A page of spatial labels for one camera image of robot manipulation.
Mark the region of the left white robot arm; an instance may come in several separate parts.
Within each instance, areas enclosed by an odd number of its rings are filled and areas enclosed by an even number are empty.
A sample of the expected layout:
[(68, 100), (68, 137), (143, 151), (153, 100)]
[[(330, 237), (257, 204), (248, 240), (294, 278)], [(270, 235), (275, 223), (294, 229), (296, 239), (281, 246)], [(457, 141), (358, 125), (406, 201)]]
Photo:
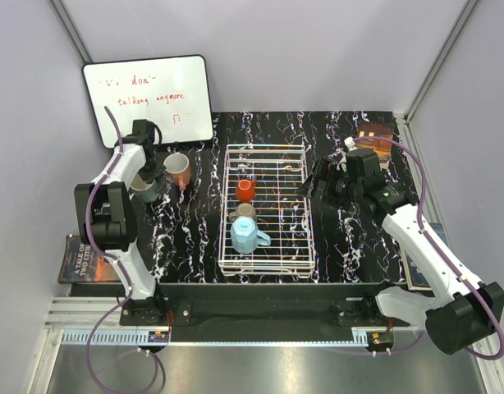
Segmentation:
[(133, 121), (132, 132), (123, 136), (111, 111), (106, 113), (117, 142), (106, 167), (91, 182), (74, 189), (80, 238), (106, 259), (121, 280), (125, 298), (118, 307), (124, 324), (156, 325), (165, 319), (167, 306), (137, 247), (137, 219), (129, 189), (137, 177), (150, 186), (162, 174), (154, 145), (162, 133), (153, 122), (142, 119)]

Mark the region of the grey blue faceted mug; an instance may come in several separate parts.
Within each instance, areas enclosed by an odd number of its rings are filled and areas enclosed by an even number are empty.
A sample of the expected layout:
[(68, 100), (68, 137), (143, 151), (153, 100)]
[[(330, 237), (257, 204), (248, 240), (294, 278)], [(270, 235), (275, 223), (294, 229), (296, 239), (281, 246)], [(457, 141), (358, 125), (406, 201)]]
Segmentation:
[(156, 181), (148, 183), (144, 181), (139, 174), (137, 174), (131, 182), (130, 193), (133, 198), (137, 199), (142, 204), (152, 203), (157, 200), (160, 195), (159, 186)]

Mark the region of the pink mug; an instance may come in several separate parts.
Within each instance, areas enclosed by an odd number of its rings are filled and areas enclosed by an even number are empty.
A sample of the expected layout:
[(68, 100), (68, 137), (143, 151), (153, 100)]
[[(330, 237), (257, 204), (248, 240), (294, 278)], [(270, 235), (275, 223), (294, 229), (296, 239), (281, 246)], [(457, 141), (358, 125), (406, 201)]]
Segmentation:
[(184, 191), (190, 184), (191, 165), (189, 158), (183, 153), (173, 153), (164, 159), (163, 166), (173, 182), (181, 191)]

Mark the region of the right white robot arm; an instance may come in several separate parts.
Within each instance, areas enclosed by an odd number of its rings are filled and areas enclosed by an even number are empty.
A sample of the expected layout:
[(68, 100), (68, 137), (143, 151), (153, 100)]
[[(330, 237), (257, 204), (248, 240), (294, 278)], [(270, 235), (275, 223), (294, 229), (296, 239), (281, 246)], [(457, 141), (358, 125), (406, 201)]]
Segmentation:
[(416, 198), (401, 184), (386, 179), (377, 154), (353, 149), (340, 162), (318, 159), (299, 187), (306, 198), (320, 199), (334, 208), (358, 204), (387, 234), (398, 241), (427, 280), (432, 296), (382, 285), (362, 304), (364, 320), (380, 325), (397, 318), (425, 330), (433, 344), (452, 355), (497, 334), (500, 348), (491, 360), (504, 355), (500, 320), (504, 290), (472, 273), (433, 231)]

